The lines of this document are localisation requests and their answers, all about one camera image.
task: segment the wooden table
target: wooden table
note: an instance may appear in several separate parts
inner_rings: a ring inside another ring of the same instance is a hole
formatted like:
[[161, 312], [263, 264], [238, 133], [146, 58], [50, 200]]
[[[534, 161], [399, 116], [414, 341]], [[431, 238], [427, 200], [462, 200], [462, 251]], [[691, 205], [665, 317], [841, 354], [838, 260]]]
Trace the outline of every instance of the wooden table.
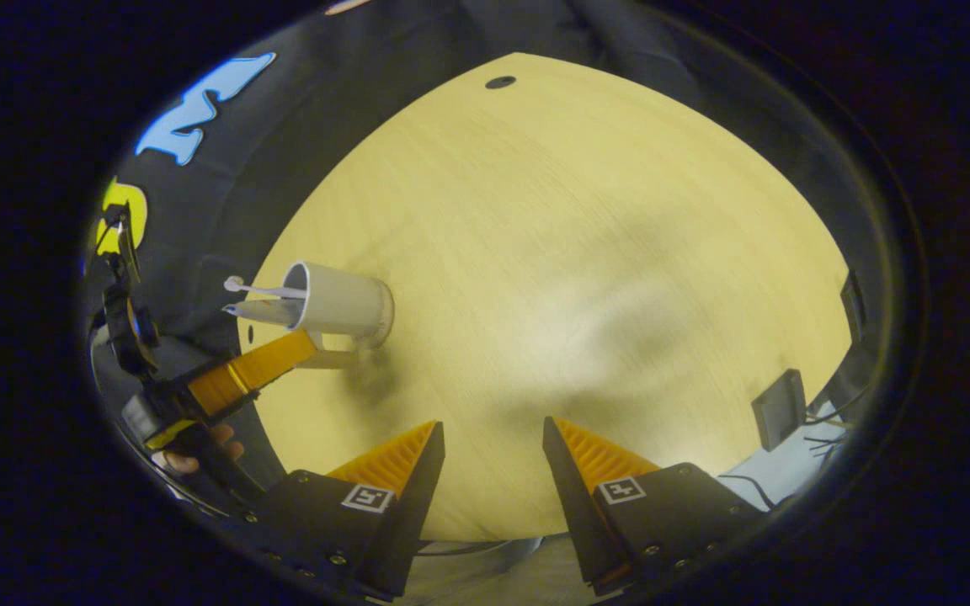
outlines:
[[[517, 80], [486, 88], [503, 76]], [[369, 135], [254, 283], [299, 258], [385, 280], [396, 321], [359, 368], [266, 387], [265, 431], [286, 469], [327, 473], [443, 421], [424, 540], [565, 532], [546, 415], [724, 472], [759, 448], [751, 400], [789, 368], [811, 398], [850, 345], [844, 259], [769, 162], [649, 88], [532, 55]], [[239, 332], [243, 352], [284, 334]]]

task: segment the white plastic cup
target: white plastic cup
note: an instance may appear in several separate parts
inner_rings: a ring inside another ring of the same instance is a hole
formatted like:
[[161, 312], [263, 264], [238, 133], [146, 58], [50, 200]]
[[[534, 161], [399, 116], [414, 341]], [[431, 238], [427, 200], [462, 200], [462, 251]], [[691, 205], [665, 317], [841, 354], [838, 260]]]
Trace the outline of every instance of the white plastic cup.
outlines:
[[392, 291], [378, 279], [296, 261], [282, 286], [305, 293], [301, 315], [290, 330], [346, 334], [369, 348], [381, 346], [392, 332], [396, 306]]

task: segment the human hand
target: human hand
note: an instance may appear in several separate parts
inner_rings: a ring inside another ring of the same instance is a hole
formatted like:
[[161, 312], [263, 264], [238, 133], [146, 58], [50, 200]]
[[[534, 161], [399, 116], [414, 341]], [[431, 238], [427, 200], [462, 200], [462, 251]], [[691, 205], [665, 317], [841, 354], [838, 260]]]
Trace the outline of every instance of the human hand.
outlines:
[[[215, 438], [216, 442], [223, 444], [223, 448], [227, 449], [227, 454], [231, 456], [232, 460], [238, 460], [238, 457], [242, 456], [243, 452], [246, 452], [246, 448], [242, 446], [242, 442], [227, 442], [227, 440], [230, 440], [234, 436], [234, 428], [230, 425], [221, 423], [221, 425], [213, 426], [208, 430], [211, 431], [212, 438]], [[167, 461], [167, 465], [170, 465], [170, 468], [178, 473], [193, 473], [197, 469], [200, 469], [199, 461], [192, 456], [165, 451], [164, 458]]]

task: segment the round table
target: round table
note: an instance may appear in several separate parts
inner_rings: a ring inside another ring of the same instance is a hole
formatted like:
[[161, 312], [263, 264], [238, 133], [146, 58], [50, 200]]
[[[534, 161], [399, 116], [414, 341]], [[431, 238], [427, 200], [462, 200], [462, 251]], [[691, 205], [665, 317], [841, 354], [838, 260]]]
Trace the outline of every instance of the round table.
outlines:
[[[396, 319], [358, 367], [265, 387], [265, 432], [286, 469], [327, 473], [442, 421], [423, 540], [565, 532], [547, 415], [662, 467], [727, 471], [759, 448], [751, 401], [785, 369], [809, 401], [850, 346], [845, 261], [769, 162], [661, 93], [532, 55], [370, 134], [253, 283], [297, 260], [384, 280]], [[238, 327], [243, 352], [285, 334]]]

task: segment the white spoon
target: white spoon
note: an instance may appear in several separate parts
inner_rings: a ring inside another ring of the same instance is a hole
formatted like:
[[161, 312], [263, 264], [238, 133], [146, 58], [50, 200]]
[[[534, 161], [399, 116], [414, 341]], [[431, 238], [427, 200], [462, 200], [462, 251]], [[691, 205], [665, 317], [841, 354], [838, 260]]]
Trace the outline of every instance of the white spoon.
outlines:
[[224, 281], [223, 283], [223, 288], [226, 288], [231, 292], [247, 290], [249, 292], [259, 292], [261, 295], [288, 296], [290, 299], [305, 299], [309, 293], [309, 291], [301, 290], [299, 288], [257, 288], [253, 286], [246, 286], [246, 280], [243, 280], [240, 276], [228, 277], [227, 281]]

